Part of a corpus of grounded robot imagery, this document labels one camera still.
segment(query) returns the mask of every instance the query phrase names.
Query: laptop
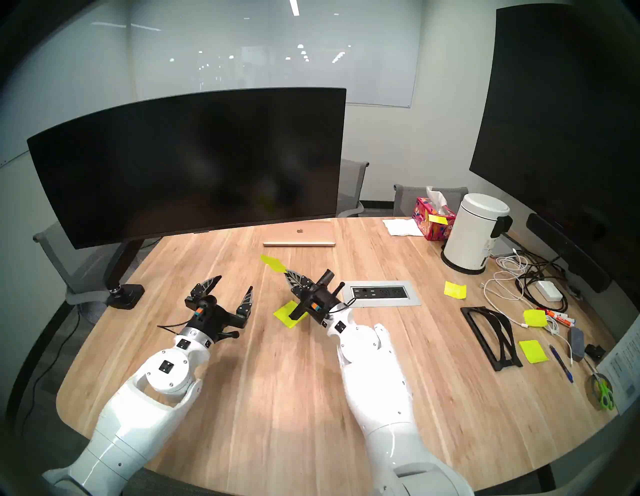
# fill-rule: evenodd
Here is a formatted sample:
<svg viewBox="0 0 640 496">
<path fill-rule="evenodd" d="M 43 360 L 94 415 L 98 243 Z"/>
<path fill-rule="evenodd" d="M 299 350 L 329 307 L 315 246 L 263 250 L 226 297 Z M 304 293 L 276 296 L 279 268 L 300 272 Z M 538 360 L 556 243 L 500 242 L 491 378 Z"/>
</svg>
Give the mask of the laptop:
<svg viewBox="0 0 640 496">
<path fill-rule="evenodd" d="M 333 223 L 302 221 L 270 224 L 264 231 L 264 246 L 335 246 Z"/>
</svg>

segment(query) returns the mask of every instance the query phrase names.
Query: monitor stand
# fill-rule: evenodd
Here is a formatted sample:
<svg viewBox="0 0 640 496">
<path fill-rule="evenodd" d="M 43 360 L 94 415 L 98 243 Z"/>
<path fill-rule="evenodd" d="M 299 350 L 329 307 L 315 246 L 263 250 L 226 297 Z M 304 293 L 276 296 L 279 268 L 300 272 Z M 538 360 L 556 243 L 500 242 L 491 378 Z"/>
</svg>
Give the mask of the monitor stand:
<svg viewBox="0 0 640 496">
<path fill-rule="evenodd" d="M 527 218 L 527 228 L 560 255 L 569 271 L 582 277 L 592 290 L 602 292 L 609 287 L 609 274 L 553 224 L 534 213 Z"/>
<path fill-rule="evenodd" d="M 144 241 L 144 239 L 137 239 L 122 243 L 113 254 L 107 270 L 104 272 L 104 285 L 110 293 L 106 301 L 109 307 L 130 310 L 136 306 L 145 293 L 145 288 L 141 284 L 120 284 L 120 279 L 138 254 Z"/>
</svg>

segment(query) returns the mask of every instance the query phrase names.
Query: floor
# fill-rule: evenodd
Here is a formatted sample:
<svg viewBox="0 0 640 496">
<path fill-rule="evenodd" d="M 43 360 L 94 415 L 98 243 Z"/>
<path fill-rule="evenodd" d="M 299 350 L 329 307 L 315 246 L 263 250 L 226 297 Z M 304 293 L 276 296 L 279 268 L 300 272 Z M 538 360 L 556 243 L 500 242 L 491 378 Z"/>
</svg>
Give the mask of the floor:
<svg viewBox="0 0 640 496">
<path fill-rule="evenodd" d="M 378 217 L 390 216 L 391 210 L 366 209 L 362 216 Z M 153 250 L 149 246 L 140 253 L 143 259 Z M 41 474 L 51 468 L 66 467 L 73 463 L 88 444 L 88 440 L 64 424 L 56 411 L 56 394 L 71 366 L 75 356 L 89 336 L 93 325 L 84 317 L 79 316 L 77 309 L 71 311 L 58 332 L 42 355 L 31 381 L 22 398 L 17 416 L 16 435 L 20 437 L 25 452 L 29 456 L 31 468 L 36 474 Z M 39 381 L 32 396 L 33 382 L 47 368 L 51 370 Z M 31 407 L 33 411 L 24 424 L 25 415 Z M 535 472 L 519 477 L 513 481 L 501 484 L 478 494 L 482 495 L 516 495 L 531 494 L 541 491 L 538 476 Z M 183 484 L 160 476 L 149 470 L 140 470 L 131 479 L 124 491 L 125 495 L 219 495 L 220 493 L 202 490 L 195 486 Z"/>
</svg>

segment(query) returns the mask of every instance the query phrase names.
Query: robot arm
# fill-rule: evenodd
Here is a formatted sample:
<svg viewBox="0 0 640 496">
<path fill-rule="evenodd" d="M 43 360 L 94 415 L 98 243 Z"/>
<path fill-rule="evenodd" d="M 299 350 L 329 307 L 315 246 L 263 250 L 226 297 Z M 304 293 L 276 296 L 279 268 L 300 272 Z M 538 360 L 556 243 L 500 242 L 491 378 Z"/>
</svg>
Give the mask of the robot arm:
<svg viewBox="0 0 640 496">
<path fill-rule="evenodd" d="M 52 485 L 71 483 L 83 494 L 117 496 L 133 474 L 156 456 L 199 396 L 202 380 L 195 369 L 209 361 L 209 347 L 227 337 L 238 338 L 227 326 L 244 328 L 251 314 L 253 287 L 235 314 L 221 308 L 209 293 L 220 276 L 197 284 L 185 304 L 193 317 L 174 338 L 172 348 L 150 357 L 100 412 L 89 445 L 69 467 L 49 470 Z M 147 385 L 175 406 L 144 393 Z"/>
<path fill-rule="evenodd" d="M 389 332 L 356 324 L 352 310 L 337 299 L 344 283 L 330 293 L 333 273 L 313 283 L 294 271 L 285 273 L 300 304 L 289 316 L 308 312 L 340 339 L 337 348 L 347 402 L 365 437 L 374 477 L 373 494 L 395 496 L 473 495 L 469 484 L 431 454 L 413 418 L 412 393 L 402 373 Z"/>
</svg>

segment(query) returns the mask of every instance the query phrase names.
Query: office chair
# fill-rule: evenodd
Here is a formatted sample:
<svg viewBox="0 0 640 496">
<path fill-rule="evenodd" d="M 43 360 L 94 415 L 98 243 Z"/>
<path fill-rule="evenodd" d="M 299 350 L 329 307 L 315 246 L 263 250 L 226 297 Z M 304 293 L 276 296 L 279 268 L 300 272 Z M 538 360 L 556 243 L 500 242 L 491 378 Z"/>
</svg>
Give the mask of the office chair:
<svg viewBox="0 0 640 496">
<path fill-rule="evenodd" d="M 369 162 L 340 160 L 336 217 L 357 217 L 358 214 L 364 212 L 364 207 L 360 203 L 360 190 L 368 166 Z"/>
<path fill-rule="evenodd" d="M 33 236 L 51 264 L 67 285 L 65 300 L 69 305 L 80 305 L 84 318 L 95 324 L 107 305 L 109 290 L 104 285 L 104 273 L 119 243 L 81 248 L 76 250 L 67 237 L 60 222 L 47 227 Z M 136 256 L 122 277 L 126 281 L 141 261 Z"/>
<path fill-rule="evenodd" d="M 394 198 L 394 216 L 395 217 L 411 217 L 415 208 L 415 199 L 419 196 L 427 196 L 427 188 L 416 188 L 414 186 L 402 186 L 394 184 L 396 197 Z M 447 199 L 447 206 L 452 212 L 458 213 L 462 198 L 469 192 L 466 186 L 461 188 L 432 188 L 433 191 L 441 192 Z"/>
</svg>

